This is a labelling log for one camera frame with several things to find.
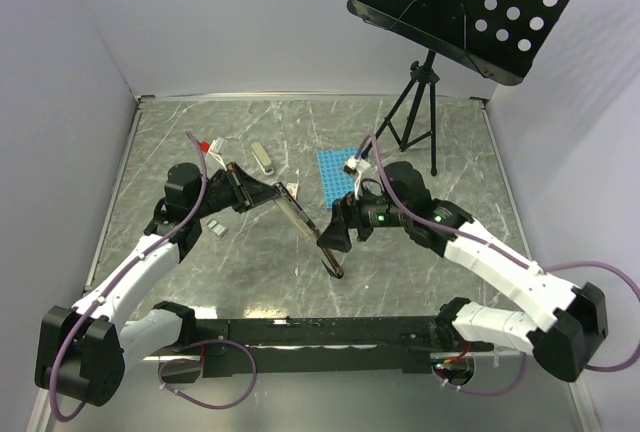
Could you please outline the black beige stapler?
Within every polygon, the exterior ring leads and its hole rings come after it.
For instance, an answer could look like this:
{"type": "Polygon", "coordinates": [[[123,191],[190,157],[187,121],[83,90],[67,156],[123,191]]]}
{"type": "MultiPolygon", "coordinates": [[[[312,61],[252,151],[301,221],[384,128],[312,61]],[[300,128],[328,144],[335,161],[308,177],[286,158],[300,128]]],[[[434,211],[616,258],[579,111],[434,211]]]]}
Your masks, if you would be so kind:
{"type": "Polygon", "coordinates": [[[276,194],[274,203],[289,221],[300,230],[302,235],[313,243],[326,272],[335,279],[342,279],[344,269],[334,253],[330,249],[320,247],[317,244],[320,238],[320,230],[314,221],[281,182],[274,183],[272,187],[276,194]]]}

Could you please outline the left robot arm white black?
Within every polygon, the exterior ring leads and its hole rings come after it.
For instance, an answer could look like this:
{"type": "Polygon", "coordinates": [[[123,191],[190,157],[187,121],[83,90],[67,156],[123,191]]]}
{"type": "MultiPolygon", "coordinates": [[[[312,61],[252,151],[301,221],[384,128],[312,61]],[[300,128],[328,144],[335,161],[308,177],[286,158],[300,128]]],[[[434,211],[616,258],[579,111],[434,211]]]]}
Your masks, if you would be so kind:
{"type": "Polygon", "coordinates": [[[202,233],[202,219],[226,208],[245,213],[287,193],[230,163],[206,177],[192,163],[173,166],[153,216],[133,251],[92,292],[74,305],[52,307],[43,317],[35,384],[86,404],[101,406],[125,373],[165,347],[177,354],[198,339],[194,311],[161,302],[144,318],[133,311],[165,274],[177,267],[202,233]]]}

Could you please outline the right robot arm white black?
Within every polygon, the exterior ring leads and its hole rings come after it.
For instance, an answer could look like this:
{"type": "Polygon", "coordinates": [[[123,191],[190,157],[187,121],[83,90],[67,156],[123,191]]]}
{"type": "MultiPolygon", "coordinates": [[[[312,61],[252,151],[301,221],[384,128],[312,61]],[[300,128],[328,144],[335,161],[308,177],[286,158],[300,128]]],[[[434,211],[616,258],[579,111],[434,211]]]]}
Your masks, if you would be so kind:
{"type": "Polygon", "coordinates": [[[414,243],[474,273],[517,307],[509,311],[465,298],[452,300],[441,307],[436,327],[444,348],[491,343],[532,356],[557,379],[576,381],[608,333],[603,291],[545,272],[461,207],[433,198],[410,163],[386,166],[378,194],[363,185],[369,167],[355,157],[344,163],[344,172],[356,183],[353,191],[334,202],[318,245],[348,252],[351,230],[366,241],[376,228],[404,229],[414,243]]]}

